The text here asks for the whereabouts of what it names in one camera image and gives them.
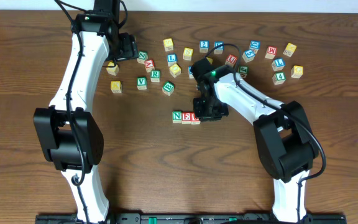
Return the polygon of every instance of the white wall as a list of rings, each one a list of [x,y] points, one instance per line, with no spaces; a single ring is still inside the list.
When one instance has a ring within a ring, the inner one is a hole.
[[[94,0],[66,0],[92,9]],[[358,13],[358,0],[124,0],[129,11],[345,12]],[[54,0],[0,0],[0,9],[56,10]]]

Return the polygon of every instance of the wooden tabletop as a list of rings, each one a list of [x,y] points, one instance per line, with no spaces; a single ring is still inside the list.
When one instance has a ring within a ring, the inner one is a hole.
[[[246,81],[272,98],[301,103],[327,155],[326,172],[307,181],[306,208],[344,213],[358,223],[358,14],[256,14],[129,12],[121,32],[134,34],[139,50],[162,71],[161,83],[136,60],[121,62],[118,76],[102,70],[93,117],[104,136],[100,163],[103,189],[112,209],[144,213],[244,213],[269,211],[273,180],[262,167],[254,130],[232,108],[221,121],[172,124],[172,111],[192,111],[199,96],[188,77],[184,47],[203,56],[199,41],[223,41],[261,48],[248,63]],[[171,37],[182,74],[168,71],[162,40]],[[282,52],[298,46],[291,58]],[[287,81],[272,82],[268,45],[285,60]],[[61,173],[41,152],[32,117],[46,108],[62,81],[71,50],[70,24],[59,11],[0,11],[0,223],[33,223],[40,213],[74,213],[76,205]],[[234,49],[213,55],[220,66]],[[290,78],[304,66],[300,79]],[[147,77],[138,90],[137,77]],[[111,93],[112,80],[123,94]],[[165,81],[175,84],[171,96]],[[311,173],[321,165],[314,160]]]

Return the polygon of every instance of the letter on block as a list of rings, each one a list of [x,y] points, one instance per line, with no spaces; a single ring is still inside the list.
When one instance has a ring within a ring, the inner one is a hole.
[[[266,50],[265,58],[273,59],[277,54],[277,48],[268,46]]]
[[[168,38],[164,40],[164,49],[166,52],[173,50],[173,40]]]
[[[137,62],[144,64],[147,59],[149,59],[147,52],[140,51],[139,55],[137,56]]]
[[[181,111],[172,112],[172,123],[181,124]]]
[[[137,78],[136,85],[138,90],[146,90],[147,89],[147,80],[145,77]]]
[[[178,75],[180,75],[181,69],[178,64],[174,64],[169,68],[169,73],[176,78]]]
[[[201,121],[196,117],[195,113],[191,113],[191,124],[200,124]]]
[[[291,77],[292,78],[300,78],[303,75],[303,66],[295,65],[291,69]]]
[[[287,44],[287,47],[285,48],[284,50],[284,55],[288,56],[288,57],[291,57],[292,54],[295,52],[295,49],[296,49],[296,45],[293,45],[291,43],[288,43]]]
[[[209,49],[209,41],[208,40],[200,41],[200,53],[208,53],[208,49]]]
[[[226,59],[225,65],[229,65],[230,67],[233,67],[237,62],[237,57],[234,55],[229,54],[229,56]]]
[[[260,42],[256,40],[251,40],[251,44],[249,45],[249,50],[252,50],[254,54],[258,53],[260,47]]]
[[[255,58],[255,54],[252,50],[246,50],[243,54],[242,54],[242,59],[244,59],[244,61],[250,62]]]
[[[110,89],[112,93],[122,93],[122,85],[120,81],[111,81]]]
[[[282,84],[283,82],[285,82],[285,75],[283,72],[277,72],[276,74],[274,74],[273,76],[274,85]]]
[[[183,51],[183,59],[191,60],[191,56],[193,56],[193,49],[185,47],[185,50]]]
[[[151,72],[152,70],[154,70],[154,61],[152,59],[150,60],[146,60],[144,62],[144,67],[146,68],[146,72]]]
[[[110,68],[110,67],[114,66],[114,62],[109,62],[109,64],[107,66],[108,67],[106,68],[106,70],[110,75],[117,75],[118,74],[118,71],[119,71],[118,65],[115,66],[114,68]]]
[[[167,55],[168,67],[177,63],[177,55],[176,54],[168,54]]]
[[[240,66],[239,73],[241,75],[241,78],[246,78],[246,76],[248,75],[248,66]]]
[[[161,71],[160,70],[152,70],[150,73],[150,81],[151,82],[160,82]]]
[[[182,124],[191,124],[191,113],[184,112],[181,114],[181,123]]]
[[[219,46],[221,44],[223,44],[223,42],[221,41],[215,42],[214,47]],[[221,53],[223,53],[223,46],[220,46],[214,50],[214,54],[221,54]]]
[[[194,76],[193,76],[193,72],[191,72],[191,66],[189,66],[189,78],[194,78]]]
[[[209,58],[209,57],[206,57],[206,59],[209,61],[210,64],[212,64],[212,62],[214,61],[214,60],[212,60],[212,59]]]
[[[283,70],[284,66],[285,63],[282,58],[275,59],[272,63],[272,68],[274,72]]]
[[[170,96],[173,93],[173,90],[175,89],[175,86],[170,83],[166,82],[164,86],[162,86],[162,92]]]

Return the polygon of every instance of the cube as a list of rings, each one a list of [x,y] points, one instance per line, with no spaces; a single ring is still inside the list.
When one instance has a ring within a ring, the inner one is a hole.
[[[246,76],[248,75],[248,66],[240,66],[239,73],[241,75],[241,78],[246,78]]]
[[[291,77],[292,78],[300,78],[303,75],[303,66],[295,65],[291,69]]]
[[[250,62],[255,58],[255,54],[252,50],[246,50],[243,54],[242,54],[242,59],[244,59],[244,61]]]
[[[265,58],[274,59],[274,57],[276,56],[276,54],[277,54],[277,48],[276,48],[276,47],[268,46],[268,47],[267,47],[267,50],[266,50]]]
[[[215,42],[214,47],[219,46],[221,44],[223,44],[222,41],[217,41],[217,42]],[[214,50],[214,54],[221,54],[221,53],[223,53],[223,46],[220,46]]]
[[[160,70],[152,70],[150,73],[150,81],[151,82],[160,82],[161,79],[161,71]]]
[[[146,68],[146,72],[151,72],[152,70],[154,70],[154,61],[152,59],[150,60],[146,60],[144,62],[144,67]]]
[[[191,116],[191,124],[200,124],[201,121],[199,121],[195,113],[191,113],[190,116]]]
[[[172,112],[172,123],[181,124],[181,111]]]
[[[296,45],[288,43],[287,47],[285,47],[285,50],[284,50],[283,54],[288,56],[288,57],[291,57],[292,54],[295,52],[295,49],[296,49]]]
[[[178,64],[174,64],[169,68],[169,73],[176,78],[178,75],[180,75],[181,69]]]
[[[256,54],[256,53],[258,53],[259,46],[260,46],[259,41],[251,40],[251,43],[249,45],[249,50],[252,50],[254,52],[254,54]]]
[[[170,83],[166,82],[164,86],[162,86],[162,92],[170,96],[173,93],[173,90],[175,89],[175,86]]]
[[[282,58],[278,58],[278,59],[273,60],[272,68],[273,68],[274,72],[283,70],[284,66],[285,66],[285,63],[284,63],[284,60]]]
[[[122,85],[120,81],[111,81],[110,89],[112,93],[122,93]]]
[[[144,62],[149,59],[149,55],[147,52],[139,51],[139,54],[137,55],[137,62],[144,64]]]
[[[209,49],[209,41],[208,40],[200,41],[200,53],[208,53],[208,49]]]
[[[277,72],[276,74],[274,74],[273,76],[274,85],[279,85],[282,84],[283,82],[285,82],[285,75],[283,72]]]
[[[183,51],[183,59],[191,60],[191,56],[193,56],[193,49],[185,47],[185,50]]]
[[[146,90],[147,89],[147,80],[146,77],[141,77],[136,79],[136,86],[138,90]]]
[[[168,67],[177,63],[177,55],[176,54],[168,54],[167,55]]]
[[[213,60],[209,57],[206,57],[206,59],[209,61],[210,64],[212,64]]]
[[[189,66],[189,78],[194,78],[194,76],[193,76],[193,72],[191,72],[191,66]]]
[[[190,112],[183,112],[181,114],[181,123],[182,124],[191,124],[191,113]]]
[[[109,64],[106,67],[106,70],[110,75],[115,76],[118,74],[119,67],[118,67],[118,65],[114,67],[114,62],[109,62]]]
[[[238,58],[236,56],[229,54],[229,56],[227,57],[226,62],[224,64],[229,65],[230,67],[234,67],[234,65],[237,62],[237,59]]]
[[[172,38],[165,39],[163,42],[164,42],[164,49],[166,52],[173,50]]]

